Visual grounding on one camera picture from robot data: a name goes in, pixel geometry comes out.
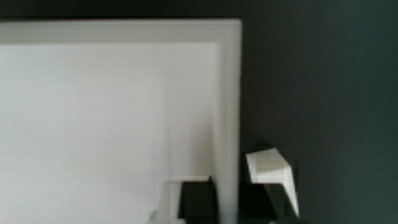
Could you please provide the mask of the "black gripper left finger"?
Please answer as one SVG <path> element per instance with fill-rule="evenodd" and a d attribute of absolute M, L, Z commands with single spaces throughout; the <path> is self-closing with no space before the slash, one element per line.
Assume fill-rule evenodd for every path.
<path fill-rule="evenodd" d="M 155 224 L 219 224 L 219 199 L 212 178 L 166 183 Z"/>

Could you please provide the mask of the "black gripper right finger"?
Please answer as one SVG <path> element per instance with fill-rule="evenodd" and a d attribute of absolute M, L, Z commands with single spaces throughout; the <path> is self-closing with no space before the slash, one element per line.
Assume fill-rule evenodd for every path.
<path fill-rule="evenodd" d="M 299 199 L 294 168 L 273 145 L 242 153 L 241 224 L 297 221 Z"/>

